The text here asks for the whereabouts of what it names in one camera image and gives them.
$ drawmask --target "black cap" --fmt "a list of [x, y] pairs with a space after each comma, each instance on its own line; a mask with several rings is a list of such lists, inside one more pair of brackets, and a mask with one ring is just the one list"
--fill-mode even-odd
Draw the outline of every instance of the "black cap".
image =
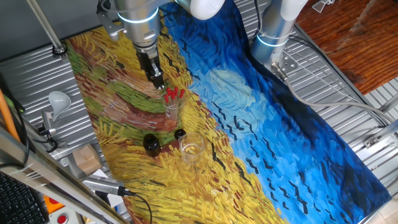
[[160, 142], [153, 134], [144, 136], [144, 148], [148, 156], [155, 157], [160, 154]]
[[186, 135], [184, 129], [178, 129], [174, 132], [174, 137], [179, 140], [182, 136]]

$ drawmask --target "cardboard box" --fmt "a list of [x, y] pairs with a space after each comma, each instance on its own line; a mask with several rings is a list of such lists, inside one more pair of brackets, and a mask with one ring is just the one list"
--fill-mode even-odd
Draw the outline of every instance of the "cardboard box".
[[100, 157], [90, 144], [73, 152], [76, 164], [86, 174], [91, 174], [102, 167]]

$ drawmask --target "blue brushstroke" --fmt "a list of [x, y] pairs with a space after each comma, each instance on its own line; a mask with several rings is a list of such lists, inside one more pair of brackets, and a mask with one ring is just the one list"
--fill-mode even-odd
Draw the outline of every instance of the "blue brushstroke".
[[207, 21], [168, 4], [169, 34], [193, 74], [191, 91], [228, 133], [235, 156], [290, 223], [357, 223], [391, 199], [311, 108], [248, 54], [233, 0]]

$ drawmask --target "van gogh painting print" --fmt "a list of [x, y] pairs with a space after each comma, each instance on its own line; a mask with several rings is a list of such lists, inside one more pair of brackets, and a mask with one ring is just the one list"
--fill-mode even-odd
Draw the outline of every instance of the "van gogh painting print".
[[[207, 21], [175, 3], [159, 13], [164, 78], [187, 89], [179, 122], [123, 34], [113, 42], [100, 27], [67, 40], [113, 177], [149, 202], [154, 223], [358, 223], [391, 199], [321, 117], [251, 60], [233, 0]], [[195, 167], [181, 160], [178, 128], [208, 140]], [[163, 145], [155, 158], [142, 147], [148, 133]], [[149, 223], [146, 204], [125, 204]]]

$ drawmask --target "glass with red sticks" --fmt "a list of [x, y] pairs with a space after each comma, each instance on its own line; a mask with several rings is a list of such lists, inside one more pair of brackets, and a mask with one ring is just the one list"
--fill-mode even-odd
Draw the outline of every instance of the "glass with red sticks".
[[170, 87], [166, 89], [166, 92], [162, 96], [166, 117], [173, 120], [179, 119], [180, 111], [185, 103], [184, 93], [185, 90], [182, 89], [179, 91], [178, 87], [174, 87], [173, 90]]

